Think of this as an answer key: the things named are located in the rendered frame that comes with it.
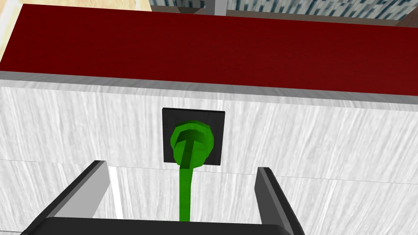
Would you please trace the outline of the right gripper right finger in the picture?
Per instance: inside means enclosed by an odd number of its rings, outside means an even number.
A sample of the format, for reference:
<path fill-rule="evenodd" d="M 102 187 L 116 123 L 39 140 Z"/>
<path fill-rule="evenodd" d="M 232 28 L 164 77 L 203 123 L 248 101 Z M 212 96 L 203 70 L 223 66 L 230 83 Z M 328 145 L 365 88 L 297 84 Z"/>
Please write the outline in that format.
<path fill-rule="evenodd" d="M 254 190 L 262 224 L 277 225 L 279 227 L 278 235 L 305 235 L 297 216 L 269 167 L 258 167 Z"/>

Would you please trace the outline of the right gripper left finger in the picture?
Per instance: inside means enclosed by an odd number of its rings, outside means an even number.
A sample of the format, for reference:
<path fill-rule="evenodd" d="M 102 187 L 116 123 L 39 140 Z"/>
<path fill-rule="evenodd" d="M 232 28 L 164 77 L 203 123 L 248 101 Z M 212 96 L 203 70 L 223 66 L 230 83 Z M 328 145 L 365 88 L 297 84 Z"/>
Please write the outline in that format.
<path fill-rule="evenodd" d="M 93 161 L 32 222 L 48 217 L 92 218 L 110 185 L 106 161 Z"/>

